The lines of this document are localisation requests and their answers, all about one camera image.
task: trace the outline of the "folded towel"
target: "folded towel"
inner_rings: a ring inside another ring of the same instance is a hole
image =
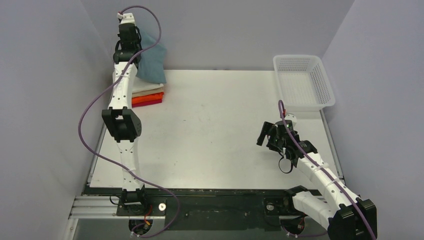
[[[148,102],[148,101],[161,100],[163,96],[164,96],[163,92],[149,94],[146,96],[137,96],[131,99],[131,103],[139,104],[139,103]]]
[[[157,94],[157,93],[161,93],[164,91],[163,87],[159,87],[156,89],[152,89],[152,90],[147,90],[147,91],[139,91],[139,92],[133,92],[132,93],[132,97],[142,97],[142,96],[146,96],[146,95],[150,95],[150,94]]]
[[[143,107],[143,106],[147,106],[147,105],[160,104],[160,103],[162,103],[162,99],[132,104],[132,107],[137,108],[137,107]]]
[[[153,89],[159,89],[162,88],[164,85],[162,83],[150,83],[146,82],[144,80],[141,80],[140,78],[136,77],[134,79],[134,84],[132,86],[132,93],[138,93],[142,91],[149,91]]]
[[[147,32],[140,29],[141,46],[147,48],[156,42]],[[137,77],[154,84],[166,84],[164,59],[167,49],[160,43],[141,54]]]

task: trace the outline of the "gray wall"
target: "gray wall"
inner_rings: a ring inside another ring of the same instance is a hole
[[[159,18],[167,69],[272,70],[278,54],[322,57],[354,0],[81,0],[109,52],[118,11],[150,8]],[[158,35],[142,9],[137,24]]]
[[[356,0],[324,55],[325,111],[347,184],[379,239],[424,238],[424,1]]]
[[[112,62],[78,0],[2,1],[0,32],[0,239],[59,239],[92,159],[78,120]],[[104,105],[85,121],[92,146]]]

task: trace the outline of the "screw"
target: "screw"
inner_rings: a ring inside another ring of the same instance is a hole
[[[268,205],[266,205],[266,209],[268,209],[269,211],[272,211],[272,210],[274,210],[274,205],[268,204]]]
[[[159,204],[159,210],[160,211],[165,211],[165,209],[167,209],[167,205],[165,203]]]

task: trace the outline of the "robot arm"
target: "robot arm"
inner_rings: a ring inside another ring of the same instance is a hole
[[[101,113],[103,121],[115,139],[119,148],[121,163],[137,176],[140,176],[138,160],[138,137],[142,133],[142,124],[132,111],[132,89],[141,57],[135,60],[125,70],[130,59],[142,49],[140,31],[136,26],[132,13],[118,14],[119,41],[116,43],[113,55],[113,82],[121,81],[113,87],[112,97],[107,109]],[[139,205],[137,211],[142,213],[147,209],[144,194],[144,183],[122,169],[122,204]]]
[[[285,120],[285,122],[287,129],[289,129],[296,142],[318,166],[307,159],[298,149],[287,133],[282,121],[275,124],[265,122],[257,140],[257,145],[261,146],[265,136],[268,136],[269,139],[266,146],[272,151],[284,153],[285,158],[290,160],[291,164],[316,186],[326,201],[319,200],[303,186],[297,186],[287,190],[290,197],[289,206],[287,207],[310,216],[323,228],[327,229],[330,239],[370,239],[364,223],[356,216],[352,203],[336,186],[337,183],[361,209],[374,234],[377,236],[377,210],[373,202],[369,199],[361,200],[358,195],[350,191],[330,170],[328,163],[321,158],[317,149],[309,141],[300,140],[297,131],[293,129],[292,121]],[[330,179],[321,169],[325,169],[334,180]]]

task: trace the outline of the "white tabletop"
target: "white tabletop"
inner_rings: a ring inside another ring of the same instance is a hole
[[[279,121],[273,71],[167,70],[163,103],[136,107],[142,133],[141,177],[165,188],[316,189],[297,169],[280,172],[280,156],[256,145],[264,121]],[[337,174],[320,113],[295,113],[295,130]],[[120,162],[106,131],[100,153]],[[288,160],[281,161],[284,171]],[[121,188],[122,170],[98,159],[92,188]]]

